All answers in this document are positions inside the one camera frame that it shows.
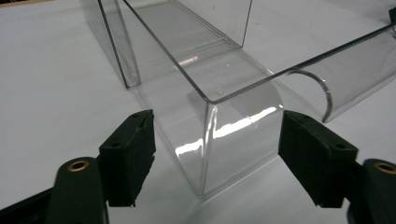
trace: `acrylic bin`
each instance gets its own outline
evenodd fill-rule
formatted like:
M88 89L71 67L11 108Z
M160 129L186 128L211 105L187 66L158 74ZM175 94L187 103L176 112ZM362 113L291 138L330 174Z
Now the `acrylic bin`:
M200 196L277 153L282 110L329 121L396 73L394 23L276 74L243 49L250 0L81 0L127 89Z

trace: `table surface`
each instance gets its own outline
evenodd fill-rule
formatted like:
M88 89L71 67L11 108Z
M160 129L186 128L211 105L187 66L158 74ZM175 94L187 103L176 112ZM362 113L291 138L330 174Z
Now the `table surface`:
M388 16L339 7L337 20L352 28L336 21L323 27L320 22L329 15L322 12L335 13L340 1L293 2L253 1L246 51L273 71L369 33ZM391 1L381 3L395 7ZM319 19L293 17L284 8L303 4L323 10L316 12ZM269 13L263 17L259 9L265 6ZM267 19L281 28L265 32L269 28L260 24ZM0 21L1 209L50 188L64 162L96 157L104 140L144 107L134 91L123 88L77 0L0 8ZM259 40L264 44L254 48ZM396 82L390 82L327 124L360 149L359 162L396 162L395 89ZM158 134L156 145L156 161L137 207L109 208L110 223L347 223L347 201L342 209L315 207L280 158L203 202Z

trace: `white tabletop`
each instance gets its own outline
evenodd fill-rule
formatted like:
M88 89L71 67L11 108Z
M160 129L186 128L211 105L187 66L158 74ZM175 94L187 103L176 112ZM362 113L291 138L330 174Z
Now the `white tabletop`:
M255 20L254 8L251 22L261 22ZM52 187L64 162L96 157L111 133L144 107L134 91L123 88L77 0L0 8L0 22L1 209ZM294 56L288 63L306 60L385 23L384 18L373 16L365 23L368 26L356 28L353 35L329 32L326 36L333 34L333 38L308 49L304 56L292 49ZM266 60L247 45L249 50ZM275 58L267 61L274 70L285 65ZM369 158L396 162L395 89L393 81L327 124L360 149L359 162ZM315 207L280 158L202 202L158 134L156 145L156 161L137 207L109 208L110 223L347 223L347 201L343 209Z

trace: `clear acrylic box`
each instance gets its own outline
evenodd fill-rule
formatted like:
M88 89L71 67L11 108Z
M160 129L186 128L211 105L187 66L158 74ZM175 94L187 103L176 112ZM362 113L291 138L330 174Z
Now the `clear acrylic box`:
M271 72L243 48L251 4L81 0L108 59L154 110L157 130L200 196L275 157L284 109L329 121L395 77L394 23Z

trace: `transparent plastic container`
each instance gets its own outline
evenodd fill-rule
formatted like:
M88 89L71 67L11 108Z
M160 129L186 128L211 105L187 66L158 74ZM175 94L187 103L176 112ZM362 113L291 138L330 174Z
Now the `transparent plastic container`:
M394 24L274 74L243 50L250 0L81 4L200 196L276 155L284 109L329 121L396 73Z

